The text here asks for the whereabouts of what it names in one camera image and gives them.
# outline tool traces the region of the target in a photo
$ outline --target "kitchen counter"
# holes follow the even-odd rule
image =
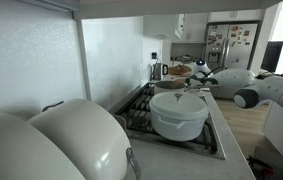
[[[211,93],[206,93],[226,160],[130,139],[144,180],[255,179]],[[135,179],[129,168],[126,179]]]

